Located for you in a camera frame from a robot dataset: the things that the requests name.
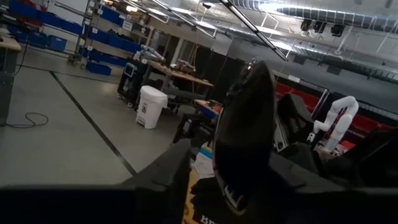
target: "white trash bin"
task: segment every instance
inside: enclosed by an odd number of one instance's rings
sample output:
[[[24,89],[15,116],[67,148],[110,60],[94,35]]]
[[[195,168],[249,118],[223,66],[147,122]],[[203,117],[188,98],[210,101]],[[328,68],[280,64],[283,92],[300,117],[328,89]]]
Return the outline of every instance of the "white trash bin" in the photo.
[[[143,86],[136,122],[144,125],[146,129],[155,128],[162,108],[167,107],[167,100],[167,95],[163,92],[151,86]]]

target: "gray floor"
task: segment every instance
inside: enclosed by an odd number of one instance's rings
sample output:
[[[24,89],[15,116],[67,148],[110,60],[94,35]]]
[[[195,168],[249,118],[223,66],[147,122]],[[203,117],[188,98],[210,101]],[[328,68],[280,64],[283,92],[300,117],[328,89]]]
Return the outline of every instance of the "gray floor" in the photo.
[[[113,83],[119,77],[90,74],[64,58],[30,50],[24,65],[60,72],[59,80],[137,172],[171,143],[180,118],[162,113],[152,130],[136,124],[136,112],[116,97]],[[117,184],[131,177],[51,74],[22,67],[8,123],[26,123],[24,114],[30,111],[47,115],[50,122],[34,129],[0,128],[0,185]]]

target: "black floor line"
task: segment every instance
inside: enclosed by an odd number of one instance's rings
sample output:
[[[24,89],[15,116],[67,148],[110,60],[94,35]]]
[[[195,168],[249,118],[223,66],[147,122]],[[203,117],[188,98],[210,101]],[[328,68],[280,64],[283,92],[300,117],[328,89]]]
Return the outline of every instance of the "black floor line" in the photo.
[[[50,72],[51,76],[54,77],[55,81],[61,86],[61,88],[64,90],[64,92],[69,96],[69,98],[72,100],[72,102],[76,105],[76,107],[80,110],[80,112],[83,114],[83,116],[87,119],[87,121],[92,125],[92,127],[95,129],[95,131],[101,136],[101,138],[104,140],[104,142],[108,145],[108,147],[113,151],[113,153],[119,158],[121,163],[125,166],[125,168],[130,172],[131,175],[136,175],[137,171],[132,168],[130,163],[122,156],[122,154],[119,152],[119,150],[115,147],[115,145],[111,142],[111,140],[106,137],[105,133],[102,132],[100,127],[93,121],[93,119],[88,115],[88,113],[83,109],[83,107],[79,104],[79,102],[76,100],[76,98],[69,92],[69,90],[63,85],[63,83],[58,79],[56,74],[54,72]]]
[[[81,77],[81,76],[78,76],[78,75],[72,75],[72,74],[63,73],[63,72],[51,71],[51,70],[47,70],[47,69],[43,69],[43,68],[36,68],[36,67],[28,66],[28,65],[22,65],[22,67],[37,69],[37,70],[45,71],[45,72],[59,73],[61,75],[68,75],[68,76],[71,76],[71,77],[84,78],[84,79],[87,79],[87,80],[94,80],[94,81],[99,81],[99,82],[105,82],[105,83],[118,85],[118,83],[113,83],[113,82],[109,82],[109,81],[106,81],[106,80],[98,80],[98,79],[95,79],[95,78]]]

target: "black cable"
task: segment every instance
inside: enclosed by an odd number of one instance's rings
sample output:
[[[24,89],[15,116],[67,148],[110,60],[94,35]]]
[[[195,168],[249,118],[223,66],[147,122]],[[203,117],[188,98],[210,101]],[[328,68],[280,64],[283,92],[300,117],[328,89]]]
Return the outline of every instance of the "black cable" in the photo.
[[[22,56],[21,65],[19,66],[18,71],[14,74],[14,76],[16,76],[19,73],[19,71],[21,70],[21,68],[24,66],[24,60],[25,60],[25,55],[26,55],[26,52],[27,52],[28,43],[29,43],[29,34],[28,34],[28,36],[26,38],[25,51],[24,51],[24,54]],[[35,121],[33,121],[31,118],[29,118],[29,115],[37,115],[37,116],[44,117],[45,118],[45,122],[38,124]],[[30,121],[31,124],[6,124],[6,125],[11,127],[11,128],[27,129],[27,128],[34,128],[34,127],[44,126],[44,125],[46,125],[49,122],[49,117],[47,117],[44,114],[36,113],[36,112],[28,112],[28,113],[26,113],[25,114],[25,118],[28,121]]]
[[[29,118],[29,115],[38,115],[41,116],[43,118],[45,118],[45,122],[44,123],[36,123],[34,122],[32,119]],[[27,129],[27,128],[34,128],[34,127],[39,127],[39,126],[44,126],[49,122],[49,117],[47,117],[44,114],[41,113],[36,113],[36,112],[28,112],[25,114],[25,118],[31,122],[31,124],[7,124],[7,126],[11,127],[11,128],[21,128],[21,129]]]
[[[23,56],[22,56],[21,65],[19,66],[18,71],[15,73],[14,76],[18,75],[19,71],[21,70],[22,66],[24,65],[24,60],[25,60],[25,55],[26,55],[26,51],[27,51],[27,44],[28,44],[28,41],[29,41],[29,35],[28,35],[27,38],[26,38],[25,51],[24,51],[24,54],[23,54]]]

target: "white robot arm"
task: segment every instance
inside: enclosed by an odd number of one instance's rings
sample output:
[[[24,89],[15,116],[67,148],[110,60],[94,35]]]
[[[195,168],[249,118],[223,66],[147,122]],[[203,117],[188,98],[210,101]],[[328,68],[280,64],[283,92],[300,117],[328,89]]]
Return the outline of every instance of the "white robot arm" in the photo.
[[[141,49],[144,50],[145,53],[151,57],[155,57],[161,61],[165,60],[165,58],[163,56],[161,56],[159,53],[157,53],[157,51],[155,49],[153,49],[152,47],[148,47],[148,46],[142,44]]]
[[[335,129],[330,136],[330,139],[327,141],[325,145],[325,149],[327,151],[333,152],[337,144],[340,142],[341,138],[343,138],[345,132],[348,130],[351,122],[353,121],[354,116],[358,112],[359,105],[358,102],[355,100],[355,97],[353,96],[347,96],[342,99],[334,101],[326,116],[325,121],[314,122],[313,131],[308,136],[307,140],[312,142],[315,138],[315,135],[318,134],[319,130],[324,132],[329,131],[331,125],[335,122],[339,112],[343,108],[347,108],[347,110],[337,122]]]

